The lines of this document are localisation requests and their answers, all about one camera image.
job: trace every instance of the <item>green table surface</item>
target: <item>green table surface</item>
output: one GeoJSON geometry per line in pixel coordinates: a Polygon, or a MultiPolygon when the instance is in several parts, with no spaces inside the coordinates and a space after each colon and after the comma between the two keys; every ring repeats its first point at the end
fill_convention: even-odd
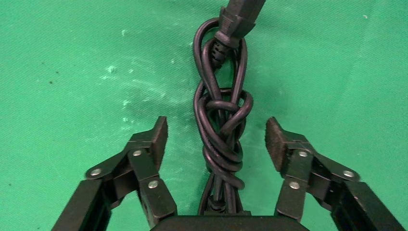
{"type": "MultiPolygon", "coordinates": [[[[208,176],[192,112],[198,26],[226,0],[0,0],[0,230],[50,230],[91,166],[167,116],[160,171],[181,215],[208,176]]],[[[354,170],[408,228],[408,3],[267,0],[247,36],[243,206],[272,215],[282,179],[264,145],[276,116],[354,170]]],[[[229,68],[219,72],[222,86],[229,68]]],[[[335,230],[306,197],[302,224],[335,230]]],[[[108,230],[148,230],[135,193],[108,230]]]]}

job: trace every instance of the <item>black power cord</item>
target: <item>black power cord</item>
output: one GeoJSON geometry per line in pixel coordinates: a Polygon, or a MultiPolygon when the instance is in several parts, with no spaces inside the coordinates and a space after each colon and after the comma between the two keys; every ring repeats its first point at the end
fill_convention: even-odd
{"type": "Polygon", "coordinates": [[[243,212],[238,190],[245,185],[235,172],[242,168],[239,138],[253,105],[251,94],[242,90],[248,58],[243,37],[255,26],[264,3],[265,0],[230,0],[226,8],[221,8],[220,17],[204,22],[194,37],[193,55],[202,81],[194,95],[193,107],[204,144],[203,156],[211,172],[201,197],[199,215],[243,212]],[[204,36],[216,27],[219,29],[214,38],[202,47],[204,36]],[[228,57],[233,64],[232,87],[221,89],[215,71],[228,57]]]}

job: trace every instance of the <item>cable connector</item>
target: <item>cable connector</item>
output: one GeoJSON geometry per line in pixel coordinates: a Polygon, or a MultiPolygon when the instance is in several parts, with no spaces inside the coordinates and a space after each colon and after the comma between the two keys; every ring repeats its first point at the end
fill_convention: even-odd
{"type": "Polygon", "coordinates": [[[221,7],[219,30],[214,37],[229,48],[238,48],[240,40],[255,26],[265,0],[230,0],[221,7]]]}

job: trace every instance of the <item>green fabric surface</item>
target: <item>green fabric surface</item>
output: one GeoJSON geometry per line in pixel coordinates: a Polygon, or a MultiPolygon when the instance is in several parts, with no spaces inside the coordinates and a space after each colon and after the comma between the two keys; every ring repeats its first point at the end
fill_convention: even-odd
{"type": "MultiPolygon", "coordinates": [[[[160,175],[178,213],[196,214],[208,174],[191,44],[227,2],[0,0],[0,230],[50,230],[85,171],[158,116],[169,123],[160,175]]],[[[276,116],[356,170],[408,228],[407,19],[403,0],[267,0],[246,37],[244,89],[255,100],[238,173],[246,210],[274,211],[282,179],[264,129],[276,116]]],[[[310,195],[302,224],[336,230],[310,195]]],[[[135,193],[108,230],[148,230],[135,193]]]]}

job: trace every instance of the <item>metal rivet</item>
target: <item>metal rivet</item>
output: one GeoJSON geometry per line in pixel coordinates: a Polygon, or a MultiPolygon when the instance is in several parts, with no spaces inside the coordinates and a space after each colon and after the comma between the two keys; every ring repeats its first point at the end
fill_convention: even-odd
{"type": "Polygon", "coordinates": [[[354,173],[352,173],[352,172],[350,172],[350,171],[347,171],[347,170],[343,171],[343,174],[344,174],[346,177],[354,177],[354,173]]]}
{"type": "Polygon", "coordinates": [[[140,150],[134,151],[134,152],[133,152],[133,155],[134,155],[134,156],[141,155],[141,151],[140,151],[140,150]]]}
{"type": "Polygon", "coordinates": [[[154,188],[157,187],[158,184],[159,184],[158,181],[152,180],[152,181],[149,182],[149,185],[148,185],[148,186],[149,186],[149,188],[154,189],[154,188]]]}
{"type": "Polygon", "coordinates": [[[102,172],[102,169],[97,168],[97,169],[92,170],[92,171],[90,172],[90,175],[91,175],[91,176],[96,176],[96,175],[100,174],[101,172],[102,172]]]}
{"type": "Polygon", "coordinates": [[[300,156],[306,157],[307,156],[307,152],[299,152],[300,156]]]}
{"type": "Polygon", "coordinates": [[[299,188],[300,188],[299,183],[297,183],[297,182],[295,182],[295,181],[290,182],[290,183],[289,183],[289,186],[290,186],[291,188],[293,188],[293,189],[299,189],[299,188]]]}

